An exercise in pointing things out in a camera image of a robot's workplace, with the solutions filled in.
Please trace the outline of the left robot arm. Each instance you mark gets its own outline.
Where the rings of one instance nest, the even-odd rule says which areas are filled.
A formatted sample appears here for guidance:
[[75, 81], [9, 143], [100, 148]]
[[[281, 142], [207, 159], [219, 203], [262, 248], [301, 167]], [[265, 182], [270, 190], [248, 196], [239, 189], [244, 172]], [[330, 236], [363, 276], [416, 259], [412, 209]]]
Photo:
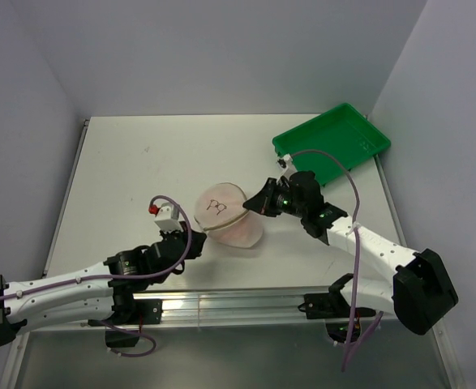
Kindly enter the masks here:
[[127, 324], [136, 313], [134, 295], [197, 259], [206, 234], [162, 233], [150, 246], [124, 250], [91, 267], [61, 276], [8, 282], [0, 275], [0, 347], [42, 327], [81, 320]]

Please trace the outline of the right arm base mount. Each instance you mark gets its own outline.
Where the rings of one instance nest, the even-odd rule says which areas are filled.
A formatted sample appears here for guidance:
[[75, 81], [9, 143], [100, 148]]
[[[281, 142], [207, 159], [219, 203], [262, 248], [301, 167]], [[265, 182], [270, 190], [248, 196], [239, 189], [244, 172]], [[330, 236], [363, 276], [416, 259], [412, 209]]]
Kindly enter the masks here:
[[307, 293], [298, 311], [306, 315], [307, 320], [324, 320], [328, 337], [344, 344], [348, 335], [350, 307], [339, 302], [331, 293]]

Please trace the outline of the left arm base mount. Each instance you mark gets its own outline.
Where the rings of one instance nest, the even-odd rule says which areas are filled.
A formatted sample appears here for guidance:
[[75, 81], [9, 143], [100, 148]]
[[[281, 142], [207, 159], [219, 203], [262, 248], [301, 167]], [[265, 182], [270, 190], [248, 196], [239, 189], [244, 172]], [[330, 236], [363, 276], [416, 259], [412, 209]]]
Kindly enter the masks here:
[[[146, 325], [161, 323], [162, 300], [137, 300], [132, 310], [127, 314], [115, 313], [107, 319], [89, 319], [90, 327], [105, 328], [105, 346], [110, 353], [120, 357], [145, 357], [155, 352], [157, 342], [152, 336], [144, 332]], [[150, 343], [147, 351], [131, 353], [140, 340]]]

